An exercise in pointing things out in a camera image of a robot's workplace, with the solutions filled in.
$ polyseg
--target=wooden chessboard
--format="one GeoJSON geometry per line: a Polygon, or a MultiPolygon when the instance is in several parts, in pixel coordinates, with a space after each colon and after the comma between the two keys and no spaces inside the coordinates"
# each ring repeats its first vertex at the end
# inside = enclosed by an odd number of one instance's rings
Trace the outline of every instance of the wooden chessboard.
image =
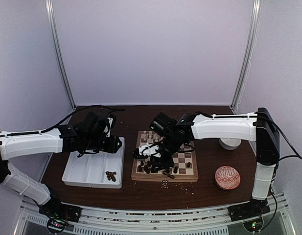
{"type": "MultiPolygon", "coordinates": [[[[137,148],[140,145],[144,145],[147,142],[149,144],[153,144],[156,141],[160,141],[163,138],[157,135],[152,131],[139,131],[138,140],[137,140],[137,148]]],[[[181,146],[181,150],[190,150],[189,147],[181,146]]],[[[199,179],[198,167],[196,163],[195,151],[190,153],[175,153],[173,155],[174,167],[178,167],[178,172],[174,173],[173,168],[170,169],[170,174],[175,176],[175,179],[170,179],[166,175],[163,175],[163,170],[159,170],[155,173],[147,174],[144,172],[142,167],[142,172],[138,172],[138,166],[141,164],[141,161],[144,161],[144,164],[149,161],[150,158],[137,160],[134,159],[133,167],[131,172],[131,179],[137,181],[157,181],[161,182],[162,180],[169,180],[174,182],[197,182],[199,179]]]]}

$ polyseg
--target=white tray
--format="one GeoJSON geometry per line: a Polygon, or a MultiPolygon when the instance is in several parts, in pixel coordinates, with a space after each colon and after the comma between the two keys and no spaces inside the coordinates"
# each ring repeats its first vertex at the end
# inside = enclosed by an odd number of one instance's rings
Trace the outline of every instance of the white tray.
{"type": "Polygon", "coordinates": [[[125,139],[120,138],[122,147],[115,154],[99,152],[78,158],[78,152],[69,156],[62,181],[69,186],[89,188],[121,188],[125,139]],[[108,180],[106,171],[114,172],[116,181],[108,180]]]}

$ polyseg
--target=red patterned bowl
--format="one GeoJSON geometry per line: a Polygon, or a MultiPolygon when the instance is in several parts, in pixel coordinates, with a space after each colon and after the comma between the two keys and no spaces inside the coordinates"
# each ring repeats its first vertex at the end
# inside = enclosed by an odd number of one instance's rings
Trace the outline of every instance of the red patterned bowl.
{"type": "Polygon", "coordinates": [[[224,190],[235,189],[241,182],[239,172],[231,166],[222,166],[215,173],[217,185],[224,190]]]}

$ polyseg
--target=wooden table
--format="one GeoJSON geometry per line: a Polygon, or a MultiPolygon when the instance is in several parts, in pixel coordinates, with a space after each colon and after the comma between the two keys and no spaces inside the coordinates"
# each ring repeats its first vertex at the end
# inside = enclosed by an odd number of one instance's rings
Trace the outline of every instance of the wooden table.
{"type": "MultiPolygon", "coordinates": [[[[131,180],[132,151],[136,147],[137,134],[148,130],[148,125],[159,113],[179,119],[185,113],[201,111],[209,114],[230,114],[226,106],[125,106],[125,112],[115,113],[117,123],[112,133],[125,137],[125,159],[121,189],[82,188],[66,186],[61,178],[69,157],[68,153],[54,154],[42,182],[55,189],[61,200],[83,206],[128,210],[166,210],[210,207],[248,201],[251,197],[256,169],[256,158],[247,141],[234,151],[224,150],[218,139],[195,141],[199,170],[197,183],[173,183],[161,188],[161,182],[134,182],[131,180]],[[214,174],[217,168],[229,165],[241,175],[241,184],[231,191],[221,190],[214,174]]],[[[100,108],[96,113],[107,113],[100,108]]],[[[88,111],[74,115],[70,124],[83,121],[88,111]]]]}

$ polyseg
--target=white wall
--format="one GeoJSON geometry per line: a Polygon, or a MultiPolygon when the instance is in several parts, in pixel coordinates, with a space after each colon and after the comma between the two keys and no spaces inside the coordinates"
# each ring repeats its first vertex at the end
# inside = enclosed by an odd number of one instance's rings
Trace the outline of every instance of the white wall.
{"type": "Polygon", "coordinates": [[[230,104],[252,0],[54,1],[76,104],[230,104]]]}
{"type": "MultiPolygon", "coordinates": [[[[302,155],[302,1],[263,1],[258,38],[239,113],[267,107],[302,155]]],[[[281,141],[282,156],[291,154],[281,141]]],[[[302,235],[302,160],[280,162],[275,182],[302,235]]]]}
{"type": "MultiPolygon", "coordinates": [[[[70,111],[44,0],[0,0],[0,129],[49,127],[70,111]]],[[[47,154],[12,159],[38,179],[47,154]]],[[[12,232],[22,197],[0,186],[0,234],[12,232]]]]}

